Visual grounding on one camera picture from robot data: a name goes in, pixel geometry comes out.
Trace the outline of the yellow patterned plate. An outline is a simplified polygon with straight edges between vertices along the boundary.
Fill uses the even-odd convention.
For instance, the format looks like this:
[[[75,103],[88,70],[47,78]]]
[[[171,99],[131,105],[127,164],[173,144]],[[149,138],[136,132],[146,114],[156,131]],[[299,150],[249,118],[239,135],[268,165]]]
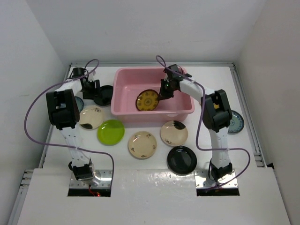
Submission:
[[[155,90],[148,89],[138,95],[135,106],[138,111],[153,111],[158,103],[158,93]]]

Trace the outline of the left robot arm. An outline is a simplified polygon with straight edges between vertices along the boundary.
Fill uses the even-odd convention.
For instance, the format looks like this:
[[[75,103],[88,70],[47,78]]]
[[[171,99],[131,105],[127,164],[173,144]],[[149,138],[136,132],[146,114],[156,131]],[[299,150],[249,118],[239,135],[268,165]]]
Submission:
[[[96,186],[101,182],[101,178],[96,173],[90,156],[79,150],[82,138],[76,128],[80,113],[75,96],[80,91],[92,92],[95,88],[94,80],[89,80],[87,73],[82,67],[74,68],[67,83],[55,91],[46,93],[46,103],[50,123],[60,131],[68,145],[72,158],[69,169],[76,180]]]

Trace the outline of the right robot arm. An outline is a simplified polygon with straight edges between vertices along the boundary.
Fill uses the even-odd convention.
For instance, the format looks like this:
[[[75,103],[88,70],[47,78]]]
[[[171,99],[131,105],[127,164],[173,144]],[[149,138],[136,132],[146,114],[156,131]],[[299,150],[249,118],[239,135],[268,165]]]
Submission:
[[[192,80],[190,74],[181,74],[176,64],[165,67],[164,73],[166,76],[161,80],[157,98],[159,101],[174,97],[173,93],[178,90],[201,102],[199,123],[203,123],[209,130],[212,147],[209,177],[217,182],[233,170],[227,141],[232,119],[227,94],[224,90],[213,90],[202,86]]]

